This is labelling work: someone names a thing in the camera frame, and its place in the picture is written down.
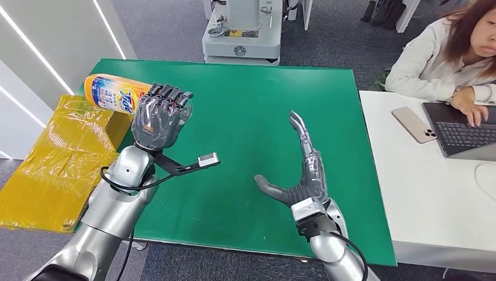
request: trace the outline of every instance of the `woman's hand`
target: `woman's hand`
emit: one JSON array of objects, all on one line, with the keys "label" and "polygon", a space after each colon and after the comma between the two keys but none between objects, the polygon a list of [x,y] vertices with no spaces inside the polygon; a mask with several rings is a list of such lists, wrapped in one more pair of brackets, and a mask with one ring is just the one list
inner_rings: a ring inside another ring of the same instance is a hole
[{"label": "woman's hand", "polygon": [[476,94],[474,93],[474,88],[465,87],[456,91],[453,94],[453,99],[451,101],[452,107],[458,109],[467,116],[470,126],[480,126],[482,117],[484,117],[485,121],[489,118],[487,107],[475,104],[475,98]]}]

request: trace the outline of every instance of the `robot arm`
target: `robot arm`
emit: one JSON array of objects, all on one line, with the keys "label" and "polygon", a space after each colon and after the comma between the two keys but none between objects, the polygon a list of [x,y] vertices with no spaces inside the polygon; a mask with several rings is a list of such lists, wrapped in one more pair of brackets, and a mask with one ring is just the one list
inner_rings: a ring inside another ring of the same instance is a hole
[{"label": "robot arm", "polygon": [[[139,102],[132,123],[135,145],[123,149],[88,200],[81,226],[67,245],[25,281],[103,281],[120,243],[151,202],[158,184],[220,163],[216,153],[183,166],[162,155],[191,116],[190,92],[153,84]],[[157,180],[154,164],[171,175]]]},{"label": "robot arm", "polygon": [[303,154],[300,181],[295,187],[285,190],[258,174],[255,181],[259,189],[291,207],[298,233],[306,237],[331,281],[379,281],[366,265],[365,257],[347,247],[351,244],[356,248],[347,238],[343,214],[336,202],[328,197],[321,154],[313,147],[303,119],[291,111],[290,123],[299,136]]}]

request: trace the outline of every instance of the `white jacket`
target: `white jacket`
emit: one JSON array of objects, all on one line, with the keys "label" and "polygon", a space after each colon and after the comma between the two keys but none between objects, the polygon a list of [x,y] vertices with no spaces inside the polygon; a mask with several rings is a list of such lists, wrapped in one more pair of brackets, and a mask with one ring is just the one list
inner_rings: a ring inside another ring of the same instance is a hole
[{"label": "white jacket", "polygon": [[464,66],[461,58],[454,67],[446,62],[443,51],[449,36],[450,23],[440,19],[430,24],[407,44],[386,79],[385,89],[401,95],[446,101],[457,88],[472,86],[477,101],[496,102],[496,77],[479,77],[491,58]]}]

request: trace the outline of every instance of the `detergent bottle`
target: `detergent bottle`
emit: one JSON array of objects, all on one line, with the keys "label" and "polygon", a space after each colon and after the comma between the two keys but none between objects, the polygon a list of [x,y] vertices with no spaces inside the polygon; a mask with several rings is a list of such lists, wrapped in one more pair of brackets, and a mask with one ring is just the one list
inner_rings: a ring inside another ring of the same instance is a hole
[{"label": "detergent bottle", "polygon": [[134,114],[151,85],[109,74],[93,74],[84,81],[86,99],[94,106]]}]

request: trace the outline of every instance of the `woman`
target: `woman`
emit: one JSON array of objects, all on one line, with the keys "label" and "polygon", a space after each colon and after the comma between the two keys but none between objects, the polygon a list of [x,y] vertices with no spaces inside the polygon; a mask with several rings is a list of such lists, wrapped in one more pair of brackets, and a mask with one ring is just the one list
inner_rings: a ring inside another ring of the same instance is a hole
[{"label": "woman", "polygon": [[429,25],[407,44],[386,79],[385,89],[446,101],[479,126],[485,106],[496,102],[496,0],[478,0]]}]

